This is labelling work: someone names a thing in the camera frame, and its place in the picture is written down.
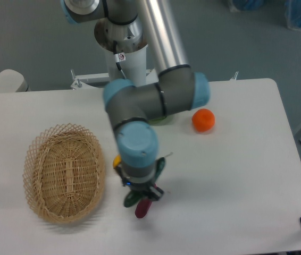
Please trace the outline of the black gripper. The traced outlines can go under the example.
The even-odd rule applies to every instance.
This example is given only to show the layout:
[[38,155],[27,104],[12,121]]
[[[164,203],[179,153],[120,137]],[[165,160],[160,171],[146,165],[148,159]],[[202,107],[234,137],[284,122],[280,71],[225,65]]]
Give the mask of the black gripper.
[[155,164],[147,167],[119,164],[115,167],[115,171],[121,178],[123,186],[143,192],[144,197],[152,202],[159,201],[164,195],[164,191],[155,184]]

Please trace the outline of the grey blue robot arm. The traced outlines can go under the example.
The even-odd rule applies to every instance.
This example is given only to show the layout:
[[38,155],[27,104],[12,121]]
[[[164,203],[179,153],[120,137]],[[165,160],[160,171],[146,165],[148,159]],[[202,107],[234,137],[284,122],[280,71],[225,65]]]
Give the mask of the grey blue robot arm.
[[165,159],[151,120],[202,107],[206,76],[187,61],[169,1],[61,1],[71,23],[96,21],[95,38],[113,57],[103,100],[121,161],[115,166],[131,207],[158,201]]

